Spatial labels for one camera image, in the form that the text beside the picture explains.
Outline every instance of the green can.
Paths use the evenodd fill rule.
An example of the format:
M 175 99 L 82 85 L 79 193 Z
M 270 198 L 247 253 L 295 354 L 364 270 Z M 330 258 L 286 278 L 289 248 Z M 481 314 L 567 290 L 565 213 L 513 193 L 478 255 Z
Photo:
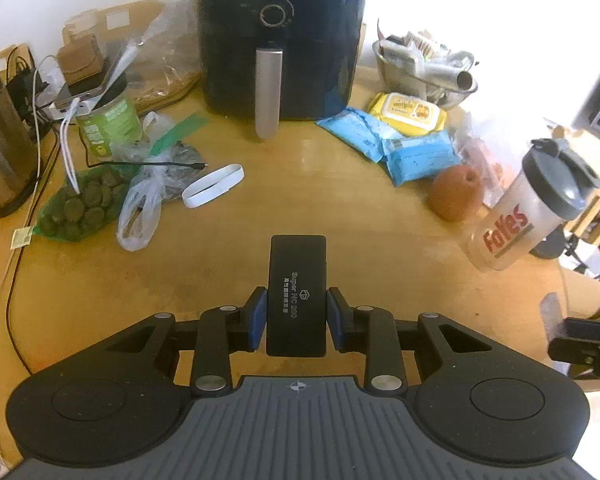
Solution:
M 133 144 L 142 137 L 142 126 L 133 101 L 120 76 L 89 115 L 77 116 L 80 134 L 97 158 L 111 158 L 112 144 Z

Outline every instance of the round pad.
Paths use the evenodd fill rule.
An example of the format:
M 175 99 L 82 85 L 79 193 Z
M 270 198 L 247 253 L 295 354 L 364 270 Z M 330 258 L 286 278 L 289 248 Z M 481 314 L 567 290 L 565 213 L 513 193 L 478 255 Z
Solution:
M 113 415 L 125 403 L 125 391 L 112 381 L 85 379 L 63 386 L 54 395 L 53 406 L 71 420 L 100 420 Z
M 24 456 L 74 467 L 122 462 L 160 442 L 180 415 L 180 389 L 157 370 L 60 371 L 35 374 L 11 394 L 7 420 Z
M 539 413 L 544 395 L 519 379 L 488 379 L 471 390 L 471 402 L 485 415 L 500 420 L 523 420 Z

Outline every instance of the stainless steel kettle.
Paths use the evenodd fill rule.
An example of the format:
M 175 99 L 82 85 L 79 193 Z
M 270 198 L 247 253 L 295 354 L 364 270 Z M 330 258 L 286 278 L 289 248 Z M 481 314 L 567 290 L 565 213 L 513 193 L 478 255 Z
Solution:
M 0 80 L 0 218 L 16 211 L 31 194 L 36 169 L 36 146 Z

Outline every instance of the shaker bottle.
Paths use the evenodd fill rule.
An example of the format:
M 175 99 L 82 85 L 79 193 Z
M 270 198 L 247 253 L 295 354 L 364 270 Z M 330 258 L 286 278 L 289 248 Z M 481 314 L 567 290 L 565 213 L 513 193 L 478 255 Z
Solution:
M 471 234 L 469 259 L 479 269 L 506 269 L 582 213 L 597 188 L 596 172 L 565 139 L 533 140 L 513 184 Z

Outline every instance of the air fryer handle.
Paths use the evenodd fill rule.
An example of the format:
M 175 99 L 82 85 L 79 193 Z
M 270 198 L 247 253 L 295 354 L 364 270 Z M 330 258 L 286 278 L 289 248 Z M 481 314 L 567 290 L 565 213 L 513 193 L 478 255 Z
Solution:
M 256 49 L 255 117 L 261 139 L 270 139 L 278 132 L 281 88 L 282 50 Z

